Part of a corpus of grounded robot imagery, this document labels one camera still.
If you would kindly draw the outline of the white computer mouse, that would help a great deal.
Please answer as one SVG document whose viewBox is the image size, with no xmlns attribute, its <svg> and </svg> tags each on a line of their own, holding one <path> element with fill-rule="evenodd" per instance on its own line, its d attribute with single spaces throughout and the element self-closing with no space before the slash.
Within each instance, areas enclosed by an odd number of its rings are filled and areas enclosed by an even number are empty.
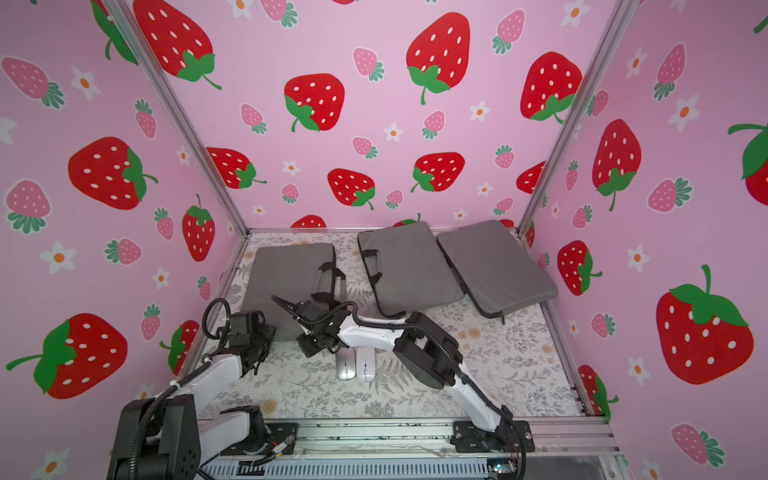
<svg viewBox="0 0 768 480">
<path fill-rule="evenodd" d="M 376 376 L 376 354 L 372 347 L 356 349 L 356 375 L 361 382 L 373 382 Z"/>
</svg>

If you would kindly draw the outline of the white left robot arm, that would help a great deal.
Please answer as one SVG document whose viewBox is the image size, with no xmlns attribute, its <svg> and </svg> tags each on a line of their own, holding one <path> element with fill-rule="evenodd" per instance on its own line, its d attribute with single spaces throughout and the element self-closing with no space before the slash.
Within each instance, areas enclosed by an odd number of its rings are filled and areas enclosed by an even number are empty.
<svg viewBox="0 0 768 480">
<path fill-rule="evenodd" d="M 109 479 L 196 479 L 207 475 L 200 468 L 238 443 L 270 461 L 271 432 L 258 406 L 235 407 L 214 420 L 198 418 L 226 387 L 266 360 L 275 328 L 259 310 L 233 313 L 229 303 L 217 298 L 205 312 L 223 306 L 225 324 L 211 333 L 202 322 L 203 333 L 218 342 L 202 364 L 179 380 L 173 380 L 159 395 L 134 400 L 120 415 Z"/>
</svg>

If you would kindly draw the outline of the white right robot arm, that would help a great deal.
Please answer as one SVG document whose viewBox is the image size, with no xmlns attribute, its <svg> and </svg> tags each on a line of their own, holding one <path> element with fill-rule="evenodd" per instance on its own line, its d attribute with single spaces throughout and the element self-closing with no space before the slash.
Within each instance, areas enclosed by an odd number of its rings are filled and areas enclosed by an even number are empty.
<svg viewBox="0 0 768 480">
<path fill-rule="evenodd" d="M 292 303 L 276 295 L 271 300 L 301 326 L 304 334 L 298 343 L 306 357 L 323 349 L 390 351 L 416 380 L 446 391 L 463 408 L 489 449 L 517 450 L 522 434 L 513 414 L 476 383 L 458 342 L 428 316 L 415 312 L 404 320 L 382 320 L 361 316 L 353 301 L 322 311 L 309 300 Z"/>
</svg>

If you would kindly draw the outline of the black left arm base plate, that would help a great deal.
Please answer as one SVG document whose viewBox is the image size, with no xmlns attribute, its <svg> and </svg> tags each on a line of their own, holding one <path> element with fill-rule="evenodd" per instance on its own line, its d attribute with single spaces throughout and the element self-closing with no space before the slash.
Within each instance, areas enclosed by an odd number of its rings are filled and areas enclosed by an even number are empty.
<svg viewBox="0 0 768 480">
<path fill-rule="evenodd" d="M 223 455 L 265 456 L 277 446 L 282 448 L 281 454 L 291 455 L 298 429 L 299 425 L 293 422 L 268 422 L 264 435 L 250 434 L 245 440 L 226 448 Z"/>
</svg>

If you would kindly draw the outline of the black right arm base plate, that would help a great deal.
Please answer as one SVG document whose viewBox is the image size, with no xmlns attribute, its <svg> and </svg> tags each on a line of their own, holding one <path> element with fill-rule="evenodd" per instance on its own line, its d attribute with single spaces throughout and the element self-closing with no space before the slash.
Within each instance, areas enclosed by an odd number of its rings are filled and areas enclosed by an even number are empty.
<svg viewBox="0 0 768 480">
<path fill-rule="evenodd" d="M 510 424 L 503 420 L 494 432 L 482 430 L 470 421 L 456 421 L 450 443 L 458 453 L 532 453 L 536 449 L 525 421 Z"/>
</svg>

